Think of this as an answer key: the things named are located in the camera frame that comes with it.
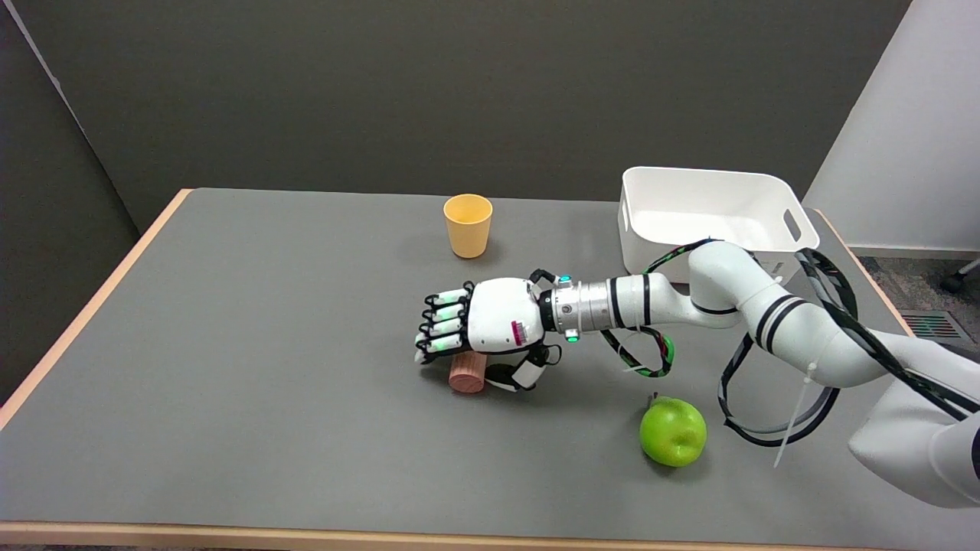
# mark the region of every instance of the paper cup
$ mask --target paper cup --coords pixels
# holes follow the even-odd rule
[[[493,205],[486,197],[467,193],[452,197],[442,207],[449,244],[462,258],[476,258],[487,249]]]

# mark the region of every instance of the chair wheel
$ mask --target chair wheel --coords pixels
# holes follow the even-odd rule
[[[950,293],[958,293],[960,289],[963,288],[963,274],[956,273],[953,275],[947,275],[943,277],[940,281],[939,286],[943,287]]]

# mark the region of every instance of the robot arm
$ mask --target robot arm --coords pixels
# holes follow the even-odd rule
[[[921,387],[916,390],[916,381],[925,379],[954,389],[958,396],[980,397],[980,366],[935,343],[903,335],[871,330],[868,338],[876,339],[877,347],[859,344],[853,331],[849,334],[835,321],[830,305],[820,308],[789,293],[737,245],[704,244],[691,252],[689,265],[690,296],[675,291],[659,274],[583,283],[540,271],[530,279],[508,278],[506,289],[496,279],[484,281],[459,300],[455,297],[460,291],[452,291],[448,318],[444,314],[449,311],[440,313],[445,306],[438,305],[443,295],[432,295],[426,301],[436,309],[419,328],[416,360],[427,363],[470,349],[487,354],[528,350],[529,356],[536,352],[541,365],[525,362],[504,374],[509,380],[494,374],[495,381],[487,374],[497,386],[527,389],[549,365],[547,352],[541,354],[546,331],[575,341],[586,332],[618,327],[682,323],[726,328],[743,320],[757,346],[828,387],[857,386],[888,374],[889,364],[880,358],[885,354],[901,364],[902,371],[893,375],[904,376],[905,370],[914,375],[889,387],[852,437],[852,453],[876,475],[922,501],[940,507],[980,505],[976,400],[965,412],[953,411]],[[549,276],[554,288],[537,288],[541,274]],[[456,318],[444,332],[439,324]]]

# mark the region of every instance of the table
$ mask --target table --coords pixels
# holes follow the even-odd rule
[[[423,296],[537,267],[586,281],[624,271],[614,203],[496,199],[486,254],[463,261],[443,201],[182,191],[4,406],[0,541],[973,547],[976,511],[920,503],[848,453],[888,380],[845,390],[776,470],[774,450],[723,428],[714,394],[743,328],[666,327],[677,355],[663,379],[624,373],[595,335],[566,345],[534,391],[454,395],[444,365],[412,363]],[[861,319],[903,331],[833,229],[808,215]],[[787,286],[811,296],[801,276]],[[754,354],[730,402],[749,422],[780,422],[800,384]],[[688,468],[639,449],[654,391],[708,421],[708,448]]]

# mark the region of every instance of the wooden table edge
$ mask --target wooden table edge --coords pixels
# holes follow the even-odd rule
[[[847,243],[844,242],[844,239],[841,237],[841,234],[837,232],[837,228],[834,227],[834,225],[830,224],[830,221],[827,220],[827,216],[823,214],[823,211],[819,209],[813,209],[813,211],[819,214],[821,218],[823,218],[823,221],[827,223],[827,227],[829,227],[830,230],[834,232],[834,235],[837,236],[837,240],[840,241],[842,245],[844,245],[844,249],[848,251],[849,255],[851,255],[851,260],[855,261],[855,264],[857,264],[857,268],[861,270],[862,274],[864,274],[864,278],[867,279],[867,282],[871,283],[871,287],[874,289],[876,293],[878,293],[878,296],[881,297],[881,301],[885,303],[885,307],[888,308],[888,310],[892,313],[892,316],[895,317],[895,320],[899,323],[900,326],[902,326],[902,329],[905,330],[906,334],[908,336],[915,336],[915,333],[912,332],[912,328],[908,326],[908,322],[906,322],[906,319],[902,317],[902,314],[899,314],[899,310],[895,308],[894,304],[892,304],[892,300],[889,299],[888,295],[886,295],[884,291],[881,290],[881,287],[878,286],[878,282],[874,280],[874,277],[872,277],[871,274],[867,272],[867,270],[864,268],[864,264],[860,262],[858,257],[855,255],[855,252],[851,250],[851,247],[849,247]]]
[[[14,394],[0,407],[0,430],[17,413],[30,393],[51,371],[68,349],[72,341],[84,329],[95,313],[119,285],[123,277],[139,260],[160,230],[170,220],[184,199],[193,189],[181,189],[170,204],[160,213],[133,248],[126,254],[91,300],[81,309],[37,366],[27,375]],[[912,335],[911,329],[888,299],[881,287],[841,239],[840,233],[830,224],[822,212],[814,209],[830,227],[865,278],[884,301],[895,319]],[[247,528],[191,525],[136,525],[101,523],[40,523],[0,521],[0,543],[46,545],[119,545],[147,547],[219,547],[236,549],[281,549],[296,551],[345,550],[345,551],[504,551],[530,549],[535,551],[560,551],[593,549],[598,551],[820,551],[866,548],[813,547],[800,545],[773,545],[718,542],[667,542],[629,541],[602,539],[563,539],[504,536],[466,536],[449,534],[417,534],[400,532],[365,532],[340,530],[307,530]]]
[[[94,523],[0,523],[0,543],[210,547],[291,551],[880,551],[860,547],[813,547],[755,543],[634,541],[246,528],[233,526],[121,525]]]
[[[146,247],[150,245],[150,242],[157,236],[157,233],[160,233],[161,228],[163,228],[171,216],[173,216],[173,212],[176,211],[177,207],[180,206],[180,203],[183,203],[183,200],[190,195],[191,191],[191,189],[181,189],[177,192],[170,204],[167,205],[167,208],[160,213],[160,216],[153,221],[146,232],[143,233],[138,241],[136,241],[136,244],[133,245],[129,253],[125,255],[122,262],[116,266],[116,269],[109,275],[109,278],[102,283],[99,290],[95,291],[92,298],[87,304],[85,304],[85,307],[81,309],[81,312],[75,316],[68,328],[65,329],[65,332],[58,337],[58,340],[56,340],[54,345],[51,346],[51,349],[48,350],[48,352],[41,358],[41,361],[34,366],[34,369],[27,374],[24,382],[22,382],[21,385],[17,387],[17,390],[11,394],[11,397],[7,400],[3,407],[0,407],[0,430],[3,430],[3,427],[7,426],[7,423],[9,423],[10,419],[17,413],[17,410],[21,408],[21,406],[27,400],[27,397],[30,396],[30,393],[34,391],[34,388],[37,388],[37,385],[40,384],[40,382],[48,375],[51,368],[58,363],[58,360],[61,359],[62,354],[68,350],[68,347],[72,344],[74,338],[81,333],[81,330],[85,328],[85,325],[88,324],[89,320],[95,316],[95,313],[102,307],[103,303],[106,302],[106,299],[109,298],[109,295],[116,289],[116,286],[119,285],[120,281],[123,280],[123,277],[125,277],[125,275],[129,272],[132,265],[136,264],[136,261],[139,260],[140,255],[142,255],[143,251],[146,250]]]

